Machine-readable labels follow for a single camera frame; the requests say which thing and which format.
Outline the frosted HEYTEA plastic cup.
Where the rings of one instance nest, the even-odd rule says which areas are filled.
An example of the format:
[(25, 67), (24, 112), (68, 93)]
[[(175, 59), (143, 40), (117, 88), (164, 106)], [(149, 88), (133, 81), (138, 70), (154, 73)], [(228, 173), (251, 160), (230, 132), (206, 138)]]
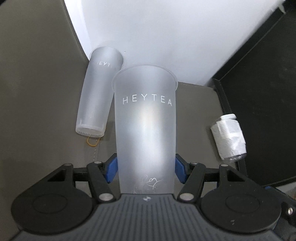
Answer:
[(121, 193), (174, 192), (177, 87), (175, 76), (156, 65), (126, 68), (114, 77)]

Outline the frosted plastic cup far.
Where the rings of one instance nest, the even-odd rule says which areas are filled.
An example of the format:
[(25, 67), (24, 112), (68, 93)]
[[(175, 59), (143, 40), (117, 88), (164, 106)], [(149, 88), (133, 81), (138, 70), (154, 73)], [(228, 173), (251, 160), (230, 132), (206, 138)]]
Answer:
[(99, 47), (91, 53), (86, 70), (76, 120), (76, 133), (103, 137), (114, 92), (114, 76), (123, 66), (123, 56), (115, 48)]

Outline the white label clear bottle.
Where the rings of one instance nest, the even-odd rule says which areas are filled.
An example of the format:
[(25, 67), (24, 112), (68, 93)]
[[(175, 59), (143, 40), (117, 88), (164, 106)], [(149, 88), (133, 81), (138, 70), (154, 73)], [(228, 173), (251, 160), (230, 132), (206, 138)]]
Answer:
[(236, 162), (246, 157), (246, 141), (235, 114), (220, 116), (210, 130), (221, 160)]

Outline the grey leather chair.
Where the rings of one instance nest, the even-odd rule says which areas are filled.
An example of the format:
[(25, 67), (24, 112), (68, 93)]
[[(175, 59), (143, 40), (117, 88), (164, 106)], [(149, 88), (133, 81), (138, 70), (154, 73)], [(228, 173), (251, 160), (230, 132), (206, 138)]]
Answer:
[(1, 5), (1, 240), (17, 231), (13, 199), (63, 163), (78, 167), (115, 152), (108, 122), (98, 148), (75, 133), (88, 57), (121, 51), (125, 65), (170, 69), (178, 147), (209, 167), (219, 156), (207, 126), (221, 114), (209, 79), (237, 47), (241, 1), (5, 1)]

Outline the orange rubber band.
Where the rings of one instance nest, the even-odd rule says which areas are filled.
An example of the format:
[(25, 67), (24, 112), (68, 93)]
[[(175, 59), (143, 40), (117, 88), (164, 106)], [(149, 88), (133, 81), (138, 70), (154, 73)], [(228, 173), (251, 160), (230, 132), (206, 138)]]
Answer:
[(100, 143), (100, 139), (101, 139), (101, 137), (99, 137), (99, 138), (88, 137), (86, 139), (86, 144), (88, 144), (88, 146), (93, 147), (93, 148), (97, 147)]

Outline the black open box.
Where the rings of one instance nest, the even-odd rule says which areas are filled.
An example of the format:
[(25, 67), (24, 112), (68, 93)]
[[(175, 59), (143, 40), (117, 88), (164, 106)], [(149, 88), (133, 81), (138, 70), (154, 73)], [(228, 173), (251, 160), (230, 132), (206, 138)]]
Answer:
[(213, 77), (223, 112), (237, 116), (240, 172), (262, 186), (295, 181), (295, 4), (276, 9)]

